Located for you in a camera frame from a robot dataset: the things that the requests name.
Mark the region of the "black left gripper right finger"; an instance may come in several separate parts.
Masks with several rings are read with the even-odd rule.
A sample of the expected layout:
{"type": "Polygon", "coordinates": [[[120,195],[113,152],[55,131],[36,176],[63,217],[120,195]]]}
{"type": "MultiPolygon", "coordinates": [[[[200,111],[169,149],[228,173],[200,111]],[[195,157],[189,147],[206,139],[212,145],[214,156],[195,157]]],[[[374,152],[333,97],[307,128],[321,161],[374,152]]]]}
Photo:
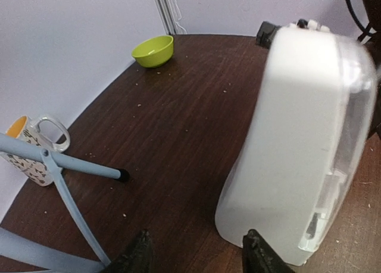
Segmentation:
{"type": "Polygon", "coordinates": [[[243,239],[242,270],[244,273],[294,273],[271,248],[260,233],[250,229],[243,239]]]}

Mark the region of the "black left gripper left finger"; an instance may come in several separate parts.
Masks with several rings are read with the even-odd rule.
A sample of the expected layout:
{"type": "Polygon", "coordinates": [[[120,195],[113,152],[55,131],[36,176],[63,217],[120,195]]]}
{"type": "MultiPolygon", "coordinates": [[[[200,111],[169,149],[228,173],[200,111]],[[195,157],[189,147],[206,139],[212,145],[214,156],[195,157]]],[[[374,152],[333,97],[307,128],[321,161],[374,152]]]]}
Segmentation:
{"type": "Polygon", "coordinates": [[[154,249],[148,230],[140,231],[103,273],[149,273],[154,271],[154,249]]]}

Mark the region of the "white metronome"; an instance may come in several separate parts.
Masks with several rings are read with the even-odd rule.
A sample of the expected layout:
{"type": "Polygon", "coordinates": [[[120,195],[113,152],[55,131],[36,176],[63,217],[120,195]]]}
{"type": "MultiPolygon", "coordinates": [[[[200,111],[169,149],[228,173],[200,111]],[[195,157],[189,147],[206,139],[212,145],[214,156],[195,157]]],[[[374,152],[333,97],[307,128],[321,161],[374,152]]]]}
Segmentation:
{"type": "Polygon", "coordinates": [[[257,230],[288,264],[319,248],[349,190],[376,100],[373,60],[332,33],[280,34],[271,45],[245,142],[215,213],[242,246],[257,230]]]}

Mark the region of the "white perforated music stand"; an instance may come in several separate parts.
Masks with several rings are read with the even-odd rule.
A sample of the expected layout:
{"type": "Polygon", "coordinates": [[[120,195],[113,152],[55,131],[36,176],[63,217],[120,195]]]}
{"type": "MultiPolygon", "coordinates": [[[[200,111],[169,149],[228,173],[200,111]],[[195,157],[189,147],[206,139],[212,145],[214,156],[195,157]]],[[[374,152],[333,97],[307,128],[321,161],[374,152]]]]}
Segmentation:
{"type": "Polygon", "coordinates": [[[30,241],[1,228],[1,256],[45,268],[46,272],[99,272],[111,263],[74,202],[60,169],[99,175],[126,182],[130,174],[125,169],[114,169],[87,162],[60,153],[51,153],[43,159],[52,174],[54,184],[78,229],[97,255],[99,261],[89,260],[55,250],[30,241]]]}

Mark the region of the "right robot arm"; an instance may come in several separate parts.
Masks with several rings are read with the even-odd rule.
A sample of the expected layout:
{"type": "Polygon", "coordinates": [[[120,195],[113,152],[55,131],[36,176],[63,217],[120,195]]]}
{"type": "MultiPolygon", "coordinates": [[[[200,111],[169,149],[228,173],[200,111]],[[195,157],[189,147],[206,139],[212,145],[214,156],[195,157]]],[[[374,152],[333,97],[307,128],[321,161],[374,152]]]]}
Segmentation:
{"type": "Polygon", "coordinates": [[[349,26],[345,35],[367,48],[380,48],[380,0],[344,0],[349,26]]]}

